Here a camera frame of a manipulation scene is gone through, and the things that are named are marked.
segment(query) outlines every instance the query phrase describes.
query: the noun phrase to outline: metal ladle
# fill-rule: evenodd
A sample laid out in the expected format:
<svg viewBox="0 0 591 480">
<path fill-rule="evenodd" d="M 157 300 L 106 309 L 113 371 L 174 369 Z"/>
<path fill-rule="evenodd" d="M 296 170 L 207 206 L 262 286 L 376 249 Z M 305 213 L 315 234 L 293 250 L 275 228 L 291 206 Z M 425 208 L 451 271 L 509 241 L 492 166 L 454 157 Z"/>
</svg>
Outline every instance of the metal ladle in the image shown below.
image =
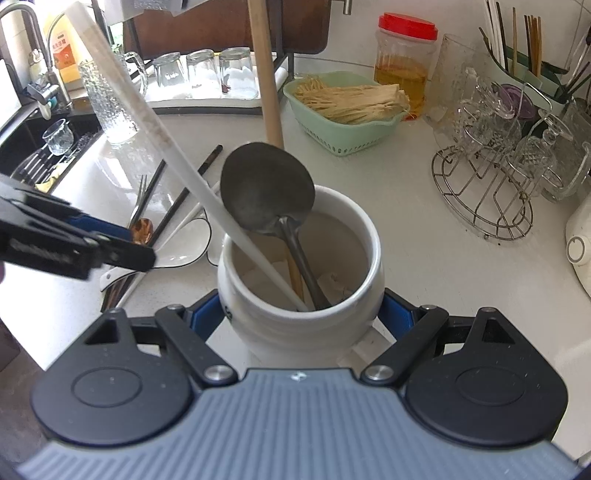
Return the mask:
<svg viewBox="0 0 591 480">
<path fill-rule="evenodd" d="M 249 143 L 226 159 L 220 192 L 238 225 L 250 232 L 276 236 L 287 244 L 316 309 L 330 307 L 297 236 L 316 198 L 306 168 L 280 148 Z"/>
</svg>

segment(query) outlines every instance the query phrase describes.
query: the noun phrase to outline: white plastic spatula handle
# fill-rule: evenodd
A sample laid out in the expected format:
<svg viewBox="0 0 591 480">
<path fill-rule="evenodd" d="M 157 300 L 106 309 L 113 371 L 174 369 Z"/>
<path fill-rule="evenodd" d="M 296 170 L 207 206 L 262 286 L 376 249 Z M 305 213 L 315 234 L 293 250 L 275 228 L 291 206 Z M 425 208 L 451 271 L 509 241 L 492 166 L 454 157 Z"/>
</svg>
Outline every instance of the white plastic spatula handle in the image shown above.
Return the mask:
<svg viewBox="0 0 591 480">
<path fill-rule="evenodd" d="M 167 165 L 176 173 L 187 189 L 203 204 L 235 244 L 260 268 L 301 312 L 309 309 L 283 280 L 271 263 L 256 247 L 248 235 L 228 213 L 222 202 L 209 189 L 197 168 L 189 162 L 183 151 L 168 133 L 156 113 L 135 90 L 131 78 L 119 64 L 97 24 L 80 2 L 66 8 L 66 15 L 86 49 L 96 62 L 115 95 L 144 130 L 152 145 L 162 154 Z"/>
</svg>

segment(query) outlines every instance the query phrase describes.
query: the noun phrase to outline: cooking oil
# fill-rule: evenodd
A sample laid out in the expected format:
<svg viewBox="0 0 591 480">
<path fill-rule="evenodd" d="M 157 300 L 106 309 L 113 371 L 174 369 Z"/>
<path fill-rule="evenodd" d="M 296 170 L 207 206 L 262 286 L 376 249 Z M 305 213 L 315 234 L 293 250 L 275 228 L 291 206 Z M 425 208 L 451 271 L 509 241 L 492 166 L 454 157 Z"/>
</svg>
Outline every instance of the cooking oil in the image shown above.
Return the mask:
<svg viewBox="0 0 591 480">
<path fill-rule="evenodd" d="M 427 69 L 419 62 L 402 56 L 382 55 L 374 70 L 374 80 L 381 85 L 397 83 L 410 99 L 410 113 L 405 120 L 421 115 L 425 104 Z"/>
</svg>

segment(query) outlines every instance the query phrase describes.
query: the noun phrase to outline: white ceramic utensil holder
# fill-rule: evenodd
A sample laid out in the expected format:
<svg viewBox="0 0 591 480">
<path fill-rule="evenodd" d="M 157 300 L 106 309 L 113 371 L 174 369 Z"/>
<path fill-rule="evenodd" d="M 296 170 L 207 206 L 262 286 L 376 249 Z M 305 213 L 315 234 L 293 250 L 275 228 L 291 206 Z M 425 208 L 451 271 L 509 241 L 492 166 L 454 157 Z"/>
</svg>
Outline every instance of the white ceramic utensil holder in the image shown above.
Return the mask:
<svg viewBox="0 0 591 480">
<path fill-rule="evenodd" d="M 234 330 L 264 366 L 336 366 L 372 327 L 384 297 L 381 244 L 369 216 L 350 198 L 320 186 L 313 212 L 337 220 L 347 233 L 331 228 L 329 222 L 310 222 L 314 213 L 310 215 L 300 240 L 312 269 L 320 269 L 319 274 L 327 273 L 323 269 L 334 271 L 346 287 L 358 283 L 350 297 L 326 310 L 293 312 L 261 300 L 242 281 L 248 259 L 228 236 L 224 240 L 217 271 L 220 300 Z M 313 226 L 305 231 L 308 223 Z M 271 262 L 284 258 L 284 248 L 269 248 L 278 239 L 253 240 Z M 348 252 L 357 252 L 356 257 L 365 253 L 365 258 L 351 259 Z"/>
</svg>

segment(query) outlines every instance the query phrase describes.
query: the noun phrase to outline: green plastic basket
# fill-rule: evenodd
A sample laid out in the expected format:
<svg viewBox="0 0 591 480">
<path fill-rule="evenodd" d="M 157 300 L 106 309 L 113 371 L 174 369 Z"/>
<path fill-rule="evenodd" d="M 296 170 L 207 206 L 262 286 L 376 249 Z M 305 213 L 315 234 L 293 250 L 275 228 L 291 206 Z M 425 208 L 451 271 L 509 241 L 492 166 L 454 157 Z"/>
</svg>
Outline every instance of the green plastic basket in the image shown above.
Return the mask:
<svg viewBox="0 0 591 480">
<path fill-rule="evenodd" d="M 373 80 L 351 72 L 322 73 L 318 77 L 330 87 L 377 85 Z M 293 92 L 302 81 L 302 79 L 293 80 L 283 87 L 295 118 L 308 134 L 338 157 L 344 157 L 380 142 L 391 134 L 400 120 L 407 115 L 406 112 L 402 112 L 387 122 L 373 121 L 360 125 L 338 124 L 306 107 L 293 96 Z"/>
</svg>

